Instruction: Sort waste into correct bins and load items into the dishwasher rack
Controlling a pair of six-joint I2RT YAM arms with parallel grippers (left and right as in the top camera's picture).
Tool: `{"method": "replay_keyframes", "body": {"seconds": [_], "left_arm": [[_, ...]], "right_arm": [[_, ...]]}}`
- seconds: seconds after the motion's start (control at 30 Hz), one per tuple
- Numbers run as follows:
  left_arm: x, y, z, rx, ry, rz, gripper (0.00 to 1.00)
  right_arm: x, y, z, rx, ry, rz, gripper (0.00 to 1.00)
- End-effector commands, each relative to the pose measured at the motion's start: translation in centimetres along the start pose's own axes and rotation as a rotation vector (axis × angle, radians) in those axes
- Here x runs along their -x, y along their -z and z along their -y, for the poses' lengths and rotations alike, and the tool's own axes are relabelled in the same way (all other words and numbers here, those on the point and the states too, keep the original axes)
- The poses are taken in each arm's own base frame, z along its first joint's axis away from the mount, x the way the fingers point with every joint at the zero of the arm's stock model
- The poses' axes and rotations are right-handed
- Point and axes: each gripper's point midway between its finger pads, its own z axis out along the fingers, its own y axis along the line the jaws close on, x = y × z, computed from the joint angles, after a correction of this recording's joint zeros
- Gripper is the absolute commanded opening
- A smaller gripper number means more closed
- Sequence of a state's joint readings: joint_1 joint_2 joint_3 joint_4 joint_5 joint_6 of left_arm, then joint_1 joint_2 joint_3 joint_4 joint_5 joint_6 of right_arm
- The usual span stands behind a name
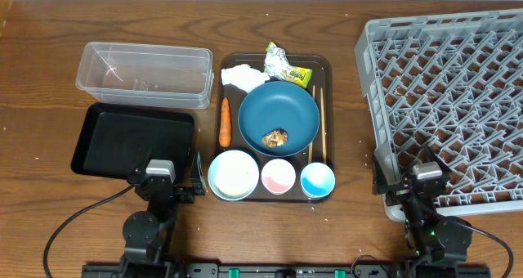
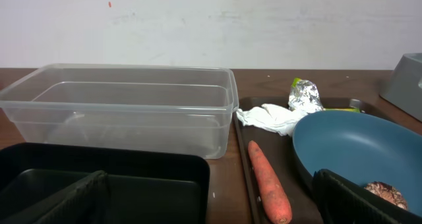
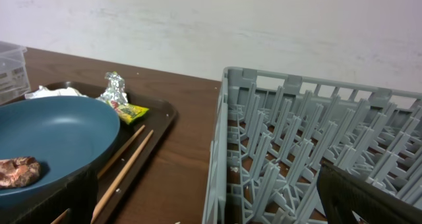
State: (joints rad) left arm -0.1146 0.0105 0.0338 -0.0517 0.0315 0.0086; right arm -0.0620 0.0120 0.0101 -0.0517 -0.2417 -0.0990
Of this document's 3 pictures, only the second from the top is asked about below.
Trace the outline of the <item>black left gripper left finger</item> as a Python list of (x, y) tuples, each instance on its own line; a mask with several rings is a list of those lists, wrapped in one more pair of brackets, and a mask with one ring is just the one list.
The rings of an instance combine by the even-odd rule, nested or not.
[(1, 220), (1, 224), (107, 223), (108, 174), (95, 171)]

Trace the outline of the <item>large blue bowl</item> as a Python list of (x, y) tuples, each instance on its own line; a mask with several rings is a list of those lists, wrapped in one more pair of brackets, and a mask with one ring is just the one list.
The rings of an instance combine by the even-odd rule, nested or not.
[(408, 210), (421, 215), (421, 135), (364, 113), (320, 111), (293, 130), (297, 168), (308, 189), (329, 169), (360, 187), (381, 181), (397, 188)]

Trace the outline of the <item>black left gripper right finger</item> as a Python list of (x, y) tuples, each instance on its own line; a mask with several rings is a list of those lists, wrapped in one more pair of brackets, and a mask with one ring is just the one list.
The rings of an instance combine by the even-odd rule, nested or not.
[(325, 223), (421, 224), (421, 217), (328, 170), (314, 173), (312, 191)]

